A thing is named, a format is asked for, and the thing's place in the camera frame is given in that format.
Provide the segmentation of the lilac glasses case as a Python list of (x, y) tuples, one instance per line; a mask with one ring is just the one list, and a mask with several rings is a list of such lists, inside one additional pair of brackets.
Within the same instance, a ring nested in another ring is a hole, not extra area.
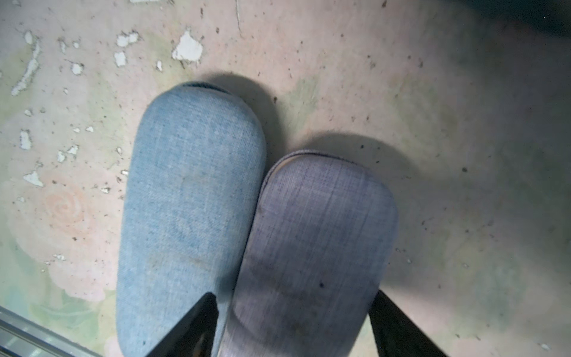
[(303, 150), (260, 190), (221, 356), (347, 356), (398, 230), (391, 191), (367, 168)]

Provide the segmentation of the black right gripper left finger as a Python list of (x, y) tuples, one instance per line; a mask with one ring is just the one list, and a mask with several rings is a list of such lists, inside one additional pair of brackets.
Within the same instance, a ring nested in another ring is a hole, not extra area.
[(189, 312), (147, 354), (148, 357), (209, 357), (212, 355), (219, 311), (212, 292)]

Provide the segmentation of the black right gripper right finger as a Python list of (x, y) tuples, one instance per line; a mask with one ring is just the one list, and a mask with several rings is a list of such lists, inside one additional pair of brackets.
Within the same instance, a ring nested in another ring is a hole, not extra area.
[(446, 357), (422, 330), (379, 290), (369, 311), (380, 357)]

